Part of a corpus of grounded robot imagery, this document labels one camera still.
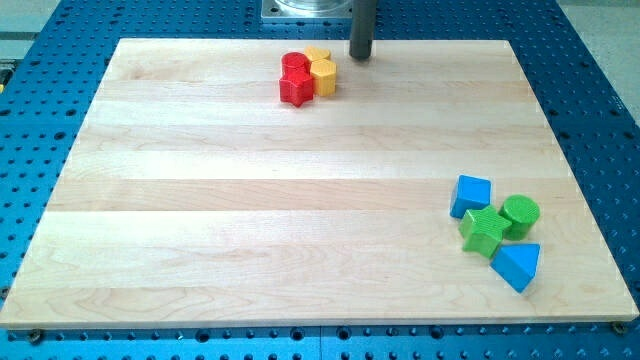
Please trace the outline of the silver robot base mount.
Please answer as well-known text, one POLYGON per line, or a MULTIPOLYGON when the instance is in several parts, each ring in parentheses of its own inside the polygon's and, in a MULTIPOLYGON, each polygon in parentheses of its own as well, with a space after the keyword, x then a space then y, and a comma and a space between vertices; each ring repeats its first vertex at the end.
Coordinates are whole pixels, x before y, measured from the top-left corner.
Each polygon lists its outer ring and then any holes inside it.
POLYGON ((261 17, 270 20, 348 18, 351 4, 351 0, 262 0, 261 17))

